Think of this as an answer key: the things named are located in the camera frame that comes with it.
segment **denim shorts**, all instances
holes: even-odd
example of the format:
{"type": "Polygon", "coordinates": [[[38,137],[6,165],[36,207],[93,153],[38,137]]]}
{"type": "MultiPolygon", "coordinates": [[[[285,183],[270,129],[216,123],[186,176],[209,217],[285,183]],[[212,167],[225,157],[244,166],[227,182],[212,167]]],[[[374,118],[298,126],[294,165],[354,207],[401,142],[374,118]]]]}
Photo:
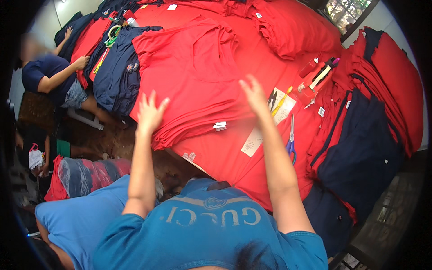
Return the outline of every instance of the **denim shorts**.
{"type": "Polygon", "coordinates": [[[88,97],[89,95],[84,91],[78,79],[75,79],[67,91],[63,105],[60,107],[81,109],[82,103],[86,101],[88,97]]]}

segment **stack of folded shirts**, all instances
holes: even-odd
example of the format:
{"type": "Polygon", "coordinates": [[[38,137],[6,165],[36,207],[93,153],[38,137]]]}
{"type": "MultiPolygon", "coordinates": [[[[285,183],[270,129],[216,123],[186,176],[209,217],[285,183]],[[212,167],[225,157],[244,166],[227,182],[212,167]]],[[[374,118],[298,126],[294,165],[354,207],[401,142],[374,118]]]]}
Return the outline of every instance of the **stack of folded shirts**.
{"type": "Polygon", "coordinates": [[[144,32],[132,43],[141,86],[130,116],[137,121],[140,100],[153,89],[156,106],[166,97],[171,100],[153,134],[154,150],[216,132],[217,122],[226,121],[229,128],[235,120],[254,117],[238,84],[233,59],[237,40],[226,23],[199,16],[181,27],[144,32]]]}

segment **green shorts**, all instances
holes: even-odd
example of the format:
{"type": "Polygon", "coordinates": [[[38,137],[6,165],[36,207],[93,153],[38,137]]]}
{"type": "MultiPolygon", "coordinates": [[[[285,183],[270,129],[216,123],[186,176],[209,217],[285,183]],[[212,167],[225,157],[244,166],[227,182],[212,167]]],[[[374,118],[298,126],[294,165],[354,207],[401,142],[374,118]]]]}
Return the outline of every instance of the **green shorts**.
{"type": "Polygon", "coordinates": [[[65,158],[70,158],[70,143],[57,140],[57,154],[65,158]]]}

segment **person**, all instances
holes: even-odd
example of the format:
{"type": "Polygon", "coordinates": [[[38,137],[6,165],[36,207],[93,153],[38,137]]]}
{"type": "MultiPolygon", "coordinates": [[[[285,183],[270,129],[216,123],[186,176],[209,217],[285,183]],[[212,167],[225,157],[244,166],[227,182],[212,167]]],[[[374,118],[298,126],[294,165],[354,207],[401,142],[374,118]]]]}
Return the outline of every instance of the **person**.
{"type": "Polygon", "coordinates": [[[104,123],[124,129],[125,124],[116,121],[107,111],[98,108],[95,97],[84,91],[76,77],[76,71],[84,69],[90,56],[81,56],[71,64],[58,56],[72,31],[69,27],[64,40],[51,52],[46,52],[33,33],[22,36],[20,59],[22,84],[25,90],[48,95],[56,107],[83,109],[104,123]]]}
{"type": "Polygon", "coordinates": [[[87,196],[36,206],[36,225],[43,241],[30,241],[51,269],[93,269],[93,251],[104,229],[121,215],[128,185],[129,175],[125,175],[87,196]]]}
{"type": "Polygon", "coordinates": [[[15,144],[17,146],[18,160],[25,168],[29,168],[29,158],[31,151],[41,151],[44,156],[44,164],[38,168],[29,168],[34,176],[46,176],[49,171],[54,167],[53,161],[61,155],[67,158],[79,158],[85,156],[87,158],[97,157],[104,159],[103,153],[99,153],[87,147],[80,147],[71,145],[67,141],[57,140],[53,135],[49,136],[48,133],[40,127],[30,124],[27,128],[17,124],[15,131],[15,144]]]}
{"type": "Polygon", "coordinates": [[[95,249],[94,269],[328,269],[267,98],[259,82],[248,79],[251,85],[240,85],[263,134],[273,216],[241,190],[212,179],[191,180],[155,207],[150,142],[169,99],[156,108],[153,91],[140,104],[128,200],[95,249]]]}

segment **navy blue shirt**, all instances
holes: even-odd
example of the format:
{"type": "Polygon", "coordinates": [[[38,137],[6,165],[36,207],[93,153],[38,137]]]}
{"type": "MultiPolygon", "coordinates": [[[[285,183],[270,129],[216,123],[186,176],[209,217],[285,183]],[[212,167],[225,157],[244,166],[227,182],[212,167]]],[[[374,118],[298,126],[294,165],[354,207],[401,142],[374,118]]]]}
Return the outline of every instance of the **navy blue shirt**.
{"type": "Polygon", "coordinates": [[[320,236],[279,232],[275,219],[245,193],[235,187],[208,191],[213,182],[189,182],[145,219],[116,218],[95,249],[94,269],[234,269],[236,254],[250,242],[259,244],[256,253],[268,249],[261,259],[269,266],[328,269],[320,236]]]}
{"type": "MultiPolygon", "coordinates": [[[[32,93],[38,92],[40,80],[46,76],[51,78],[70,65],[70,63],[57,55],[41,55],[37,60],[28,62],[22,69],[22,84],[24,88],[32,93]]],[[[64,82],[48,93],[48,97],[55,106],[61,106],[66,98],[66,93],[76,79],[74,72],[64,82]]]]}

